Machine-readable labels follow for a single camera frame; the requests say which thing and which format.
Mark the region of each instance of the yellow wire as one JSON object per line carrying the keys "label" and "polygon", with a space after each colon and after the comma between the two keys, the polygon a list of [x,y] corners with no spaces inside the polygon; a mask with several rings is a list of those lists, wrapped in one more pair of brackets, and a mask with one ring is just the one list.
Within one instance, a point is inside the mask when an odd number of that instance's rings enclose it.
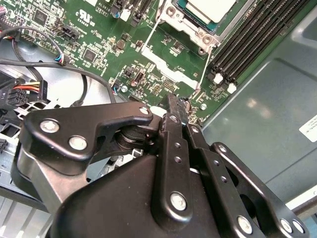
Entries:
{"label": "yellow wire", "polygon": [[28,85],[37,85],[37,84],[40,84],[40,82],[31,82],[31,83],[25,83],[25,84],[22,84],[23,86],[28,86]]}

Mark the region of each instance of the sticker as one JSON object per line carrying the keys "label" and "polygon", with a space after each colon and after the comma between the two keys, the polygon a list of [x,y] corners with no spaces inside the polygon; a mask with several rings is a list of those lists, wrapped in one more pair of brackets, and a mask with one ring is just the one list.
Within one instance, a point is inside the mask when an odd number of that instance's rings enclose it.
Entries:
{"label": "sticker", "polygon": [[96,3],[98,2],[98,0],[86,0],[86,2],[88,2],[92,6],[96,6]]}
{"label": "sticker", "polygon": [[305,123],[299,131],[311,142],[317,141],[317,115]]}

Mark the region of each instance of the screw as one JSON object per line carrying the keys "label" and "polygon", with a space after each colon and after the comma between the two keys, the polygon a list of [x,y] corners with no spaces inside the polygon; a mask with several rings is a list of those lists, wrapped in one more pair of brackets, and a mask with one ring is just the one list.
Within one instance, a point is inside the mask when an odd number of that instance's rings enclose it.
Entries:
{"label": "screw", "polygon": [[69,145],[75,150],[84,150],[87,147],[87,141],[80,136],[73,136],[69,139]]}
{"label": "screw", "polygon": [[176,10],[172,6],[168,7],[166,10],[167,15],[173,16],[175,14]]}
{"label": "screw", "polygon": [[123,85],[123,86],[121,87],[121,92],[122,92],[122,93],[126,93],[127,91],[128,91],[128,87],[125,86],[125,85]]}
{"label": "screw", "polygon": [[45,120],[41,122],[40,128],[42,131],[45,131],[47,133],[55,133],[59,130],[59,125],[55,121]]}
{"label": "screw", "polygon": [[148,109],[145,108],[145,107],[140,108],[140,112],[142,112],[142,113],[145,114],[145,115],[148,115],[148,114],[149,114]]}
{"label": "screw", "polygon": [[203,42],[205,44],[209,44],[211,42],[211,37],[209,35],[204,36]]}
{"label": "screw", "polygon": [[285,219],[281,219],[281,224],[283,226],[283,228],[288,232],[288,233],[292,233],[293,229],[291,228],[291,226],[289,225],[289,223],[285,220]]}
{"label": "screw", "polygon": [[219,149],[223,152],[226,153],[227,149],[223,145],[219,145]]}
{"label": "screw", "polygon": [[252,226],[250,224],[250,222],[243,216],[238,216],[238,223],[239,226],[241,227],[241,229],[247,233],[247,234],[252,234]]}
{"label": "screw", "polygon": [[206,109],[207,109],[207,105],[206,105],[205,103],[201,104],[201,105],[200,105],[200,109],[201,109],[202,111],[206,110]]}
{"label": "screw", "polygon": [[170,201],[178,211],[184,211],[186,209],[186,200],[185,198],[177,192],[172,193],[170,196]]}
{"label": "screw", "polygon": [[195,132],[195,133],[198,133],[198,132],[199,132],[198,129],[197,129],[195,126],[192,126],[192,130],[193,130],[193,132]]}
{"label": "screw", "polygon": [[298,221],[293,220],[293,224],[296,227],[296,229],[299,230],[300,233],[302,233],[302,234],[305,233],[304,228],[302,227],[302,225]]}

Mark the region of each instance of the black metal arm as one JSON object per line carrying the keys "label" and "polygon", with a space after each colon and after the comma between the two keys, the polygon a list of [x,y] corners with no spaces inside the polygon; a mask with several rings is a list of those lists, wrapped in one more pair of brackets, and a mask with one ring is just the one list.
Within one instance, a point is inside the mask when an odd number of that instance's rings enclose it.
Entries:
{"label": "black metal arm", "polygon": [[[32,112],[12,177],[55,213],[52,238],[307,238],[305,225],[222,143],[209,147],[174,95]],[[90,163],[144,156],[90,184]]]}

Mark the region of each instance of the motherboard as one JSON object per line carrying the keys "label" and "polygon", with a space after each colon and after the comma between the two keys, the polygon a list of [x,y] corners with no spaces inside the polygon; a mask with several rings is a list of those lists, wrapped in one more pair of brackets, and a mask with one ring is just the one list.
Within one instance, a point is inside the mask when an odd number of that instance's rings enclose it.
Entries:
{"label": "motherboard", "polygon": [[[315,0],[1,0],[0,29],[37,28],[65,61],[114,94],[156,106],[166,93],[203,123],[317,4]],[[55,56],[35,31],[20,40]]]}

